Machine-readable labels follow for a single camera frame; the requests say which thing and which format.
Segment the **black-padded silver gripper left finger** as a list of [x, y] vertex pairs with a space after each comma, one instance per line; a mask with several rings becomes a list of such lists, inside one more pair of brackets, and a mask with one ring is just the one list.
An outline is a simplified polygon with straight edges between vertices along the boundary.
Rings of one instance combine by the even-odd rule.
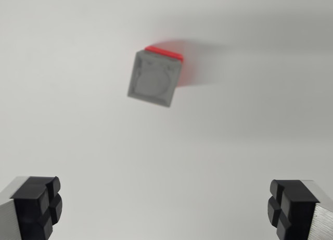
[[58, 177], [18, 176], [1, 191], [1, 239], [49, 239], [62, 213]]

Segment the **black-padded silver gripper right finger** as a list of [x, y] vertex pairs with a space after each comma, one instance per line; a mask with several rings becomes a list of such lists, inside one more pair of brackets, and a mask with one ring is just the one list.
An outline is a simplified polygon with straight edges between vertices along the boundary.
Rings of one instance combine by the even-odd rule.
[[279, 239], [332, 239], [332, 199], [313, 180], [272, 180], [269, 221]]

